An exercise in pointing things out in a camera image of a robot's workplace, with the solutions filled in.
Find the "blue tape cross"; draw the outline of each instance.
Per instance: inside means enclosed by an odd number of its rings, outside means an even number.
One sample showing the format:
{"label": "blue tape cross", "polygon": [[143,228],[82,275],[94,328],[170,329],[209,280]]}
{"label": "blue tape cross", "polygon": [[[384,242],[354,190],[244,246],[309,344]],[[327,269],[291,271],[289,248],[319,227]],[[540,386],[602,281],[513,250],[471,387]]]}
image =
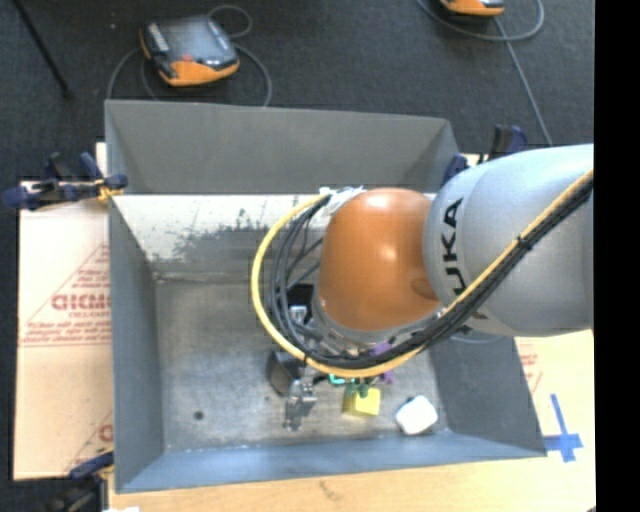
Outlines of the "blue tape cross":
{"label": "blue tape cross", "polygon": [[555,394],[551,395],[551,403],[553,404],[553,409],[556,413],[556,418],[558,419],[558,424],[560,425],[560,431],[562,433],[556,436],[544,436],[545,447],[547,451],[558,450],[562,455],[563,462],[573,462],[576,460],[573,450],[576,448],[582,448],[582,441],[578,434],[569,434],[567,432],[567,427],[564,423],[564,418],[562,417],[562,411],[560,410],[558,397]]}

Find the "dark floor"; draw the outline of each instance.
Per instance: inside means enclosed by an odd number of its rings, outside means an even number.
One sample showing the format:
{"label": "dark floor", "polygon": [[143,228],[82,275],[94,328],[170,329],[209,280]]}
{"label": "dark floor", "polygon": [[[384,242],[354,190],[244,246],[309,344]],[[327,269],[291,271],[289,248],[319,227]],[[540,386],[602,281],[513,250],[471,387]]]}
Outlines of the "dark floor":
{"label": "dark floor", "polygon": [[[487,151],[496,124],[517,125],[532,146],[594,142],[595,1],[505,0],[500,25],[437,22],[416,0],[232,0],[253,19],[235,42],[259,58],[278,107],[403,113],[448,119],[460,150]],[[60,151],[75,164],[104,135],[112,96],[262,104],[265,78],[246,56],[231,79],[177,92],[164,87],[137,52],[137,29],[164,16],[206,14],[218,2],[22,0],[25,12],[71,89],[65,98],[16,2],[0,0],[0,190],[39,177]],[[216,15],[243,28],[237,11]],[[542,26],[531,37],[510,37]],[[30,511],[67,482],[11,482],[16,333],[16,218],[0,216],[0,510]]]}

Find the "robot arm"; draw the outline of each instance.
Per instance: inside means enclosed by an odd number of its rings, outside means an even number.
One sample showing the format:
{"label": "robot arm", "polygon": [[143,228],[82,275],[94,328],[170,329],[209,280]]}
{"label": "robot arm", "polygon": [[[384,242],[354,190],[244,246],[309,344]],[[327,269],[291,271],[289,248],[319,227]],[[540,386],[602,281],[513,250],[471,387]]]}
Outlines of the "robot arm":
{"label": "robot arm", "polygon": [[[270,316],[258,287],[267,247],[291,224],[276,252],[287,254],[282,246],[290,249],[329,200],[314,198],[281,219],[252,274],[265,328],[320,372],[377,376],[463,326],[510,336],[593,328],[592,145],[490,160],[433,199],[398,188],[355,195],[326,226],[310,319],[291,318],[286,258],[274,261]],[[391,349],[373,355],[390,339]]]}

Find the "clamp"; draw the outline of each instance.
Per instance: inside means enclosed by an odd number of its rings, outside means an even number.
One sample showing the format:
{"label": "clamp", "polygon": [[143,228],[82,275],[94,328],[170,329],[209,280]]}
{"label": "clamp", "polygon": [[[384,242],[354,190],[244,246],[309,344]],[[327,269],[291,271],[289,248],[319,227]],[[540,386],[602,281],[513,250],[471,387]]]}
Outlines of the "clamp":
{"label": "clamp", "polygon": [[[44,179],[34,183],[31,190],[18,186],[5,190],[2,200],[6,206],[17,209],[37,210],[45,206],[96,198],[106,203],[109,197],[122,194],[129,184],[125,174],[105,177],[94,158],[87,152],[80,155],[83,172],[71,171],[60,153],[53,153],[47,160]],[[63,181],[63,176],[73,176],[74,181]]]}
{"label": "clamp", "polygon": [[103,472],[113,464],[113,451],[110,451],[73,468],[69,473],[73,484],[46,502],[39,503],[34,512],[79,512],[89,510],[89,507],[102,512],[107,501]]}
{"label": "clamp", "polygon": [[[503,126],[498,124],[494,127],[493,142],[489,153],[486,155],[480,154],[477,163],[481,164],[489,160],[519,153],[520,151],[525,151],[528,146],[527,135],[520,127],[516,125]],[[447,181],[462,171],[469,169],[469,167],[471,166],[467,157],[462,153],[455,153],[444,171],[440,186],[444,186]]]}

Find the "orange device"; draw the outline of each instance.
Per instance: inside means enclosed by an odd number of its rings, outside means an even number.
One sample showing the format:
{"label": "orange device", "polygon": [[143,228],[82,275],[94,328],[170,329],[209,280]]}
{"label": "orange device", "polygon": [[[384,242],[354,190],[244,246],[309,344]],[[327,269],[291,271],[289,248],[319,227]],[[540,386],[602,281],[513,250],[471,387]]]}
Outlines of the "orange device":
{"label": "orange device", "polygon": [[220,80],[240,64],[229,36],[206,15],[151,21],[140,30],[140,44],[160,77],[173,87]]}
{"label": "orange device", "polygon": [[502,0],[439,0],[440,4],[456,16],[490,18],[504,12]]}

